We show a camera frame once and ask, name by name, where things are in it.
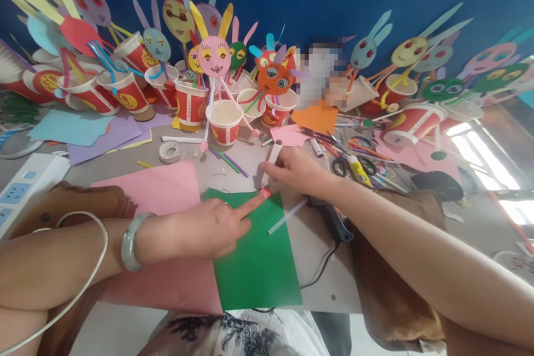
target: pink paper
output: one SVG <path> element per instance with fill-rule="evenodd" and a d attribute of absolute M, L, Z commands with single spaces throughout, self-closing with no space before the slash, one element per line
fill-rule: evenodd
<path fill-rule="evenodd" d="M 383 154 L 394 161 L 401 162 L 402 164 L 405 164 L 418 171 L 445 172 L 457 180 L 460 184 L 462 183 L 455 156 L 448 154 L 443 160 L 432 160 L 431 154 L 435 152 L 434 146 L 427 145 L 422 141 L 417 142 L 417 144 L 412 147 L 391 146 L 382 140 L 382 133 L 383 132 L 381 131 L 375 131 L 373 135 L 374 141 L 378 144 L 378 153 Z M 445 152 L 446 149 L 456 151 L 454 143 L 452 143 L 451 139 L 445 134 L 442 134 L 441 136 L 441 146 L 442 150 Z"/>
<path fill-rule="evenodd" d="M 137 204 L 136 215 L 184 211 L 200 203 L 190 161 L 154 167 L 91 186 L 120 186 Z M 108 278 L 101 300 L 184 313 L 222 314 L 211 260 L 175 259 Z"/>
<path fill-rule="evenodd" d="M 271 136 L 275 142 L 281 140 L 284 143 L 284 146 L 303 147 L 304 142 L 310 139 L 309 136 L 299 132 L 299 126 L 297 124 L 271 128 Z"/>

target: tape roll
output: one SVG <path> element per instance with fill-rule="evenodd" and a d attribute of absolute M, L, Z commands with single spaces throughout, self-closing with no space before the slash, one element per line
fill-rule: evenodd
<path fill-rule="evenodd" d="M 160 161 L 163 164 L 172 164 L 180 159 L 180 144 L 169 141 L 160 146 Z"/>

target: orange paper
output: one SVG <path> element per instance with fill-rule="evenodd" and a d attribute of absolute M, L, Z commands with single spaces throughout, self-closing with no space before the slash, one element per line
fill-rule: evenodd
<path fill-rule="evenodd" d="M 338 109 L 332 106 L 309 106 L 304 111 L 294 110 L 291 119 L 300 126 L 328 135 L 334 133 Z"/>

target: electrical outlet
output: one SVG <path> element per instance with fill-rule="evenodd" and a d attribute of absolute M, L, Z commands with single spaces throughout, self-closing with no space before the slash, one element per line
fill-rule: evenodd
<path fill-rule="evenodd" d="M 18 204 L 28 192 L 30 184 L 12 184 L 0 199 L 0 203 Z"/>

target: white cable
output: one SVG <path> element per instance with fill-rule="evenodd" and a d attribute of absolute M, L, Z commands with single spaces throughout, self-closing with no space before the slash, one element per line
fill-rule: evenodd
<path fill-rule="evenodd" d="M 70 303 L 57 315 L 55 316 L 52 320 L 50 320 L 43 328 L 41 328 L 38 332 L 36 332 L 35 334 L 33 334 L 32 336 L 26 338 L 25 340 L 19 342 L 18 344 L 16 345 L 13 345 L 12 347 L 2 351 L 0 353 L 0 356 L 7 356 L 9 355 L 10 353 L 14 352 L 15 350 L 17 349 L 20 349 L 21 347 L 23 347 L 24 345 L 28 344 L 29 342 L 33 341 L 34 339 L 36 339 L 39 335 L 41 335 L 43 332 L 45 332 L 48 328 L 50 328 L 51 326 L 53 326 L 60 318 L 62 318 L 65 313 L 67 313 L 70 308 L 74 305 L 74 303 L 76 303 L 78 301 L 78 299 L 83 295 L 83 293 L 86 291 L 87 288 L 89 288 L 89 286 L 91 285 L 91 282 L 93 281 L 93 278 L 95 277 L 96 275 L 96 272 L 98 271 L 98 269 L 100 268 L 100 265 L 102 264 L 102 261 L 104 259 L 104 256 L 106 255 L 106 250 L 107 250 L 107 244 L 109 242 L 109 235 L 107 233 L 107 230 L 106 230 L 106 227 L 104 227 L 104 224 L 102 223 L 102 221 L 100 221 L 100 219 L 90 213 L 90 212 L 86 212 L 86 211 L 73 211 L 73 212 L 70 212 L 68 214 L 65 214 L 63 217 L 61 217 L 61 219 L 58 221 L 57 225 L 56 225 L 56 228 L 58 228 L 59 226 L 61 226 L 61 223 L 63 222 L 63 220 L 66 218 L 66 217 L 69 217 L 73 214 L 85 214 L 86 216 L 89 216 L 91 217 L 97 224 L 98 226 L 102 229 L 102 232 L 104 234 L 104 247 L 102 249 L 102 253 L 100 254 L 100 257 L 98 259 L 98 262 L 96 263 L 96 266 L 95 268 L 93 269 L 93 272 L 91 273 L 91 276 L 89 277 L 89 279 L 87 280 L 87 282 L 85 283 L 85 285 L 83 286 L 83 288 L 81 289 L 81 291 L 70 301 Z"/>

